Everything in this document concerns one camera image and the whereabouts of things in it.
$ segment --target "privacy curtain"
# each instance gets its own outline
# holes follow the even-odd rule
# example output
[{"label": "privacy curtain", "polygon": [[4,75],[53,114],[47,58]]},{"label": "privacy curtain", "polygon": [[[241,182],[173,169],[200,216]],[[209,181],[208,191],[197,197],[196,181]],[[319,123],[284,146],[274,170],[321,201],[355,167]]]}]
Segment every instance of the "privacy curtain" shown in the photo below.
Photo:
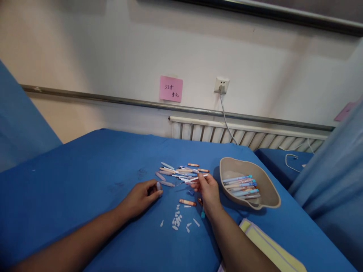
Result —
[{"label": "privacy curtain", "polygon": [[0,172],[61,144],[0,61]]},{"label": "privacy curtain", "polygon": [[363,103],[332,132],[289,189],[359,271],[363,271]]}]

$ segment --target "radiator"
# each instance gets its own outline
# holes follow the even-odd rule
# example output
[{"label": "radiator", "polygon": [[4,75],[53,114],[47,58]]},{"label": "radiator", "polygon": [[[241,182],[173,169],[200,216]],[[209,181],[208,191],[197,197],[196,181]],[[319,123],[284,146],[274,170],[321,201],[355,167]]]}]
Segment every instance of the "radiator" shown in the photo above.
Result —
[{"label": "radiator", "polygon": [[[231,143],[234,142],[224,122],[170,116],[172,138],[191,141]],[[239,145],[255,151],[259,148],[316,152],[328,136],[299,131],[278,130],[240,124],[228,124]]]}]

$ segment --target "power cord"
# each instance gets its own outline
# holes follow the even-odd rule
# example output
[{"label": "power cord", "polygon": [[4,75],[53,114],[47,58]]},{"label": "power cord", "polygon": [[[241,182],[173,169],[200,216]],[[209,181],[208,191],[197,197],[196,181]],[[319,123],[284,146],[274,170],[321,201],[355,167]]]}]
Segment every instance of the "power cord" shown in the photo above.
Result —
[{"label": "power cord", "polygon": [[227,127],[227,129],[228,129],[228,132],[230,133],[230,135],[231,135],[232,139],[234,140],[234,142],[236,143],[236,145],[238,145],[238,144],[237,144],[236,139],[233,137],[233,135],[232,135],[232,133],[231,133],[231,131],[230,131],[229,127],[228,127],[228,124],[227,124],[226,114],[225,114],[225,112],[224,112],[224,105],[223,105],[223,101],[222,101],[222,90],[223,90],[223,89],[224,89],[224,86],[220,85],[220,86],[219,86],[219,91],[220,91],[220,93],[219,93],[219,97],[220,97],[220,103],[222,104],[222,111],[223,111],[224,122],[225,122],[225,124],[226,124],[226,127]]},{"label": "power cord", "polygon": [[288,168],[291,168],[292,170],[295,170],[296,172],[301,173],[300,171],[296,170],[295,168],[292,168],[291,166],[289,166],[289,165],[287,164],[287,156],[293,156],[295,159],[298,159],[298,156],[296,156],[296,155],[294,155],[294,154],[286,154],[286,156],[285,156],[285,164],[286,164],[286,166],[287,166]]},{"label": "power cord", "polygon": [[[310,142],[309,142],[309,138],[306,138],[306,139],[307,139],[307,144],[309,145],[311,152],[315,155],[315,153],[313,151],[313,148],[311,148],[311,145],[310,145]],[[294,150],[298,149],[299,147],[301,147],[303,144],[304,143],[302,143],[301,145],[295,147],[294,149],[285,150],[281,146],[279,146],[279,149],[282,149],[283,151],[294,151]]]}]

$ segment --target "table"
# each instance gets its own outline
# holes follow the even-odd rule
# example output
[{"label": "table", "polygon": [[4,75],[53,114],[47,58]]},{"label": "table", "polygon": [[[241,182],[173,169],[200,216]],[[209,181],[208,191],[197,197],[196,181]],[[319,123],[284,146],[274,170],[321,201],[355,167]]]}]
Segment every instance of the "table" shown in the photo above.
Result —
[{"label": "table", "polygon": [[[257,224],[308,271],[355,271],[250,149],[105,129],[0,173],[0,269],[115,207],[135,183],[155,178],[161,161],[175,166],[198,163],[220,182],[219,161],[227,156],[262,167],[282,201],[278,209],[253,211],[220,192],[234,221],[246,217]],[[192,200],[187,189],[164,187],[162,198],[115,235],[85,271],[217,271],[221,255],[211,225],[200,218],[199,209],[181,205],[180,229],[171,227],[179,198]]]},{"label": "table", "polygon": [[298,158],[287,156],[287,164],[300,172],[304,169],[302,165],[307,164],[314,156],[313,153],[268,148],[257,149],[254,153],[286,190],[290,188],[292,182],[300,174],[287,167],[285,163],[286,154],[298,156]]}]

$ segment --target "beige bowl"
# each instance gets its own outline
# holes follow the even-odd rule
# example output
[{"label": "beige bowl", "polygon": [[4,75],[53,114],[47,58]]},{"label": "beige bowl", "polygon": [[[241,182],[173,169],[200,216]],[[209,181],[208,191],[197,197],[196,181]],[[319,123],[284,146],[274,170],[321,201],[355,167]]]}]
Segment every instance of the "beige bowl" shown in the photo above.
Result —
[{"label": "beige bowl", "polygon": [[[272,181],[256,164],[247,161],[239,161],[233,158],[223,158],[220,163],[220,180],[223,187],[224,194],[233,202],[249,206],[255,210],[260,210],[263,207],[276,209],[281,205],[281,198],[276,191]],[[256,180],[260,198],[255,199],[240,199],[232,195],[224,186],[223,180],[230,178],[237,178],[239,176],[252,175],[252,178]]]}]

